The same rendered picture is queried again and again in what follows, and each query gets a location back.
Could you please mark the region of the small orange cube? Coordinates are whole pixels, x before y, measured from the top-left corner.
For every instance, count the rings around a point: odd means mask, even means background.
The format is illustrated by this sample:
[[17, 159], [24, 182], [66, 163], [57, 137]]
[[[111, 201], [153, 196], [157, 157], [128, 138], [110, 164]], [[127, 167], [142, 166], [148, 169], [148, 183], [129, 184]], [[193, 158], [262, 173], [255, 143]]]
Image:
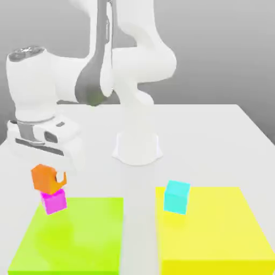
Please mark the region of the small orange cube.
[[66, 173], [63, 173], [63, 181], [56, 179], [57, 171], [49, 166], [39, 164], [31, 170], [34, 188], [42, 193], [52, 195], [67, 183]]

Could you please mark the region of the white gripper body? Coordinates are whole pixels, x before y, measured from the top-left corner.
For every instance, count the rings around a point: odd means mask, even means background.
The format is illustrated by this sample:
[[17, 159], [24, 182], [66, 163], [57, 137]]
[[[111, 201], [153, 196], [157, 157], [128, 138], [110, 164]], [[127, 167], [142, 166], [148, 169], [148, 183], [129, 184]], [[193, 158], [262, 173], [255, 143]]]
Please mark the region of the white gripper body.
[[33, 145], [15, 137], [8, 139], [12, 152], [33, 166], [43, 164], [57, 171], [77, 173], [83, 170], [83, 141], [76, 137], [65, 143]]

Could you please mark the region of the small magenta cube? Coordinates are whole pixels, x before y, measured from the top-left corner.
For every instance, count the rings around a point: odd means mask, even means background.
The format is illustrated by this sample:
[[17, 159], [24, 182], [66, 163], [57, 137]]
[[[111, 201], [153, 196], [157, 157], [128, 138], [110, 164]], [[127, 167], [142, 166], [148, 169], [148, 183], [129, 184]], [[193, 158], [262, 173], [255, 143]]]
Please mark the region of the small magenta cube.
[[59, 189], [54, 194], [40, 192], [42, 205], [47, 215], [67, 208], [67, 201], [64, 189]]

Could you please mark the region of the large lime green box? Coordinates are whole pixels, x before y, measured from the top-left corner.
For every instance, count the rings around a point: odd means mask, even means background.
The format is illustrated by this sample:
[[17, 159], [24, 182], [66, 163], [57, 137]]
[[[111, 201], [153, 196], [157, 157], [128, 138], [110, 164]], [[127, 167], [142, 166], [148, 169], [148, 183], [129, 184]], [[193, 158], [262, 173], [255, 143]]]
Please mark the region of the large lime green box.
[[120, 275], [124, 200], [68, 198], [47, 215], [39, 205], [8, 275]]

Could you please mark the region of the large yellow box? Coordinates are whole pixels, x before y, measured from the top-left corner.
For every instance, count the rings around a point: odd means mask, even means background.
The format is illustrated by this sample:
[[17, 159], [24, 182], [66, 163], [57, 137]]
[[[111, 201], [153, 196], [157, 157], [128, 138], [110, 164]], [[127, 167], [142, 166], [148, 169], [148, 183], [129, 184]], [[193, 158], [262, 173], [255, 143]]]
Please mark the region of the large yellow box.
[[273, 275], [275, 252], [238, 187], [192, 187], [185, 215], [156, 188], [160, 275]]

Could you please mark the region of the small cyan cube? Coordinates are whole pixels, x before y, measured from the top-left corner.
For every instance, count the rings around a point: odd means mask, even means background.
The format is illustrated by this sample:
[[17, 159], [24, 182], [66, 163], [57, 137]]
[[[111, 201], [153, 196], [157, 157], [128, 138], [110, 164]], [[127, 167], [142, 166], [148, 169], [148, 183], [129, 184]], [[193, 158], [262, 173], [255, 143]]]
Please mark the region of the small cyan cube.
[[164, 192], [163, 209], [168, 212], [173, 212], [185, 215], [189, 200], [191, 185], [175, 180], [168, 181]]

